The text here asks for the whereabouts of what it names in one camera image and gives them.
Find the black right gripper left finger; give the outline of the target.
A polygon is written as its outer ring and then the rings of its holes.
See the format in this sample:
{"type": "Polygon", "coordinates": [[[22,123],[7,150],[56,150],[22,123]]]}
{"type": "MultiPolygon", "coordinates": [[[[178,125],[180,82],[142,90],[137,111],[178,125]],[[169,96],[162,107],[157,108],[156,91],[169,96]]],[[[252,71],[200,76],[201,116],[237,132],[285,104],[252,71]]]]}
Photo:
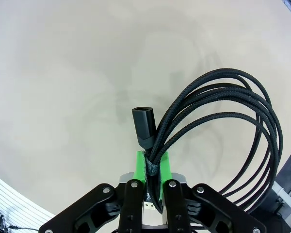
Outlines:
{"type": "Polygon", "coordinates": [[[102,183],[39,228],[40,233],[96,233],[120,218],[118,232],[140,233],[146,181],[144,153],[136,153],[135,172],[117,187],[102,183]]]}

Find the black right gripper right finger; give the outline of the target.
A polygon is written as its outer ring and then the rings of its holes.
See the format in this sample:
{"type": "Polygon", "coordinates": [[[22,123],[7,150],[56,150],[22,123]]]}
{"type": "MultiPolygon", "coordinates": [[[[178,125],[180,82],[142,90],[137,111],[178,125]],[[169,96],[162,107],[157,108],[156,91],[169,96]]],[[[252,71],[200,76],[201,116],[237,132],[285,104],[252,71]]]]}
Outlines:
{"type": "Polygon", "coordinates": [[[265,233],[266,227],[210,186],[173,179],[168,153],[160,162],[163,212],[171,233],[265,233]]]}

